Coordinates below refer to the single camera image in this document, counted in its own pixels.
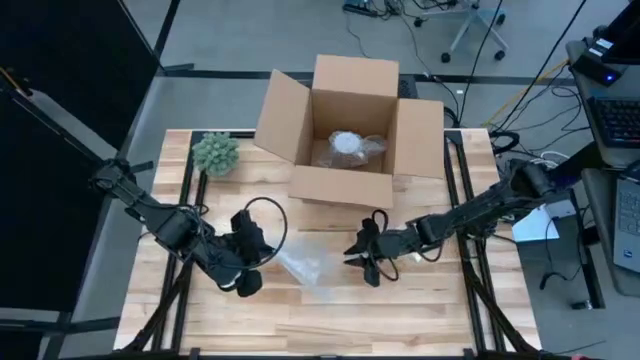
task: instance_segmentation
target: plastic bag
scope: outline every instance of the plastic bag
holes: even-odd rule
[[[350,131],[335,131],[329,136],[329,149],[316,161],[316,166],[347,169],[364,165],[373,156],[387,149],[382,136],[371,135],[364,139]]]
[[[311,244],[286,244],[276,259],[287,271],[309,290],[315,297],[326,299],[328,294],[322,290],[319,284],[320,275],[326,274],[330,269],[329,253]]]

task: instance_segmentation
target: wood plank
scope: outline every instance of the wood plank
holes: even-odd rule
[[[484,129],[462,130],[476,194],[498,180],[488,135]],[[154,182],[153,195],[176,202],[190,139],[190,131],[167,132]],[[457,244],[445,243],[437,263],[405,256],[396,261],[398,282],[382,280],[379,288],[363,281],[362,270],[345,266],[342,252],[372,209],[290,199],[287,182],[292,166],[240,140],[240,161],[224,178],[211,179],[205,216],[219,233],[230,231],[229,219],[256,196],[270,196],[287,212],[289,234],[282,253],[261,268],[264,287],[256,295],[239,298],[221,292],[200,269],[193,273],[181,353],[200,347],[203,354],[233,355],[460,355],[473,347],[464,281]],[[458,194],[464,201],[462,180],[452,148]],[[198,182],[191,182],[193,201]],[[389,211],[390,227],[450,209],[444,180],[396,176],[396,207]],[[258,202],[251,215],[265,239],[276,245],[282,219],[273,205]],[[511,236],[509,227],[498,233]],[[514,244],[490,238],[487,242],[498,303],[534,346],[540,342],[518,252]],[[151,237],[140,241],[114,347],[122,347],[144,325],[159,300],[166,252]],[[306,271],[301,278],[296,269]],[[390,271],[388,263],[383,269]],[[483,311],[485,336],[490,327]],[[165,347],[169,344],[175,309],[169,314]]]

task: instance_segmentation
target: green succulent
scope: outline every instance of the green succulent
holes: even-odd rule
[[[193,146],[193,163],[208,176],[224,176],[238,165],[238,140],[229,133],[206,133]]]

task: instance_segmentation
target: open cardboard box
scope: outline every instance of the open cardboard box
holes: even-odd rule
[[[443,104],[398,99],[394,61],[318,55],[310,90],[273,70],[255,144],[295,164],[289,196],[393,207],[393,175],[443,178]],[[381,135],[387,151],[353,169],[314,166],[337,130]]]

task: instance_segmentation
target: concrete floor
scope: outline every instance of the concrete floor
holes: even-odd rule
[[[407,11],[418,9],[407,2]],[[147,40],[154,44],[169,6],[169,0],[127,0],[127,7]],[[488,7],[497,1],[483,1]],[[556,41],[579,1],[554,0],[507,1],[507,20],[499,29],[511,47],[501,61],[493,60],[497,46],[487,41],[480,57],[477,75],[534,76]],[[590,34],[606,24],[625,6],[626,0],[590,1],[585,5],[549,68],[564,58],[564,43]],[[197,69],[312,71],[318,53],[359,56],[358,44],[345,29],[345,14],[340,0],[182,0],[166,49],[164,65],[195,63]],[[351,28],[362,38],[366,52],[373,57],[400,61],[404,73],[421,73],[424,67],[414,55],[407,27],[397,17],[387,22],[350,15]],[[472,26],[449,64],[439,61],[455,36],[460,21],[430,20],[413,29],[418,51],[434,73],[468,75],[483,32]],[[464,90],[464,84],[448,84]],[[132,133],[128,158],[133,163],[156,160],[166,129],[171,128],[253,128],[267,86],[264,80],[216,80],[156,78],[149,89],[143,109]],[[466,126],[479,126],[522,86],[471,86],[463,119]],[[540,87],[534,88],[533,94]],[[435,84],[418,84],[419,96],[444,101],[453,107],[450,95]],[[93,135],[74,119],[69,119],[43,96],[43,107],[64,126],[78,131],[104,154],[113,153],[108,145],[93,141]],[[551,94],[533,103],[518,121],[519,126],[541,122],[576,104],[573,98]],[[560,133],[573,112],[537,129],[522,132],[528,148],[542,146]],[[573,126],[587,124],[581,114]],[[551,149],[571,155],[592,140],[588,131],[567,136]],[[151,173],[141,174],[139,184],[150,188]],[[575,229],[571,221],[559,224],[561,239],[552,243],[556,267],[570,273],[577,266]],[[119,316],[135,255],[135,238],[140,226],[129,219],[120,204],[112,204],[83,289],[77,320]],[[618,295],[611,285],[599,245],[594,253],[599,270],[606,310],[572,311],[568,304],[585,296],[581,276],[571,284],[551,281],[542,292],[538,284],[546,260],[542,244],[519,248],[534,313],[544,348],[558,352],[599,340],[600,344],[581,352],[607,359],[630,359],[637,354],[640,335],[638,315],[629,309],[640,308],[640,299]],[[111,350],[115,331],[75,335],[66,339],[63,356],[100,354]]]

